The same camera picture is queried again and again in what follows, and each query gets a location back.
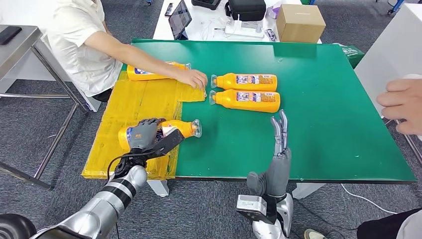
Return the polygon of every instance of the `tablet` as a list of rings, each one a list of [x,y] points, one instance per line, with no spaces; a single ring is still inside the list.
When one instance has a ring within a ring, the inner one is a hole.
[[[169,24],[175,40],[179,40],[185,31],[185,28],[192,21],[191,14],[186,7],[184,0],[181,0],[179,5],[174,9],[174,12],[169,17]]]

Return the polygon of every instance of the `green tabletop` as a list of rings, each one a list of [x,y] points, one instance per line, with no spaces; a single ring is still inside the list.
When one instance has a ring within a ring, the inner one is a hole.
[[[132,45],[165,61],[189,62],[209,78],[229,72],[277,75],[289,120],[293,181],[415,181],[337,45],[159,40]],[[266,170],[274,150],[272,115],[211,106],[208,100],[183,103],[182,120],[199,119],[203,136],[180,145],[176,177],[235,180]]]

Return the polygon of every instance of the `smartphone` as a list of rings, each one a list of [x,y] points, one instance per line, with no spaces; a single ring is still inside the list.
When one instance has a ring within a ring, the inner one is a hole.
[[[0,32],[0,45],[8,44],[22,28],[20,26],[8,26],[6,29]]]
[[[166,13],[164,15],[171,16],[172,8],[173,8],[173,3],[169,3],[169,6],[167,7]]]

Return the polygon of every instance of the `black case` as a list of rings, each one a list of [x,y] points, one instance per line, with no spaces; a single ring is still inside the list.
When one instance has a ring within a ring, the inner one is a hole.
[[[264,0],[228,0],[225,14],[241,21],[260,21],[264,18],[267,6]]]
[[[192,5],[194,6],[202,6],[209,8],[211,10],[217,9],[218,4],[221,0],[214,0],[214,1],[203,1],[203,0],[192,0]]]

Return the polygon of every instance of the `plastic bottle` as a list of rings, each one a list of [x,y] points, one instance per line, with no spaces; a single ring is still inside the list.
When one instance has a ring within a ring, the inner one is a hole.
[[[171,64],[173,66],[179,67],[180,69],[186,70],[191,68],[191,64],[180,64],[177,62],[166,62],[167,64]],[[133,66],[127,66],[127,77],[131,81],[147,81],[147,80],[158,80],[158,79],[167,79],[168,76],[162,76],[150,72],[146,72],[143,70],[139,70],[138,68],[134,68]]]
[[[271,74],[235,74],[227,73],[223,76],[211,76],[211,87],[225,90],[244,91],[276,91],[277,76]]]
[[[161,127],[163,129],[164,136],[166,136],[166,133],[174,127],[178,128],[185,138],[191,136],[199,138],[202,136],[202,125],[199,119],[196,119],[192,122],[184,122],[177,119],[168,120],[162,122]]]
[[[210,104],[215,103],[230,109],[274,113],[280,107],[280,94],[263,91],[210,91]]]
[[[202,125],[199,119],[196,119],[192,122],[183,122],[181,120],[168,120],[160,124],[160,128],[157,131],[157,140],[162,139],[162,137],[167,136],[167,133],[172,128],[178,128],[182,133],[183,137],[188,138],[191,136],[201,137],[202,136]],[[118,132],[118,140],[120,146],[125,150],[129,151],[129,139],[132,134],[133,127],[121,128]]]

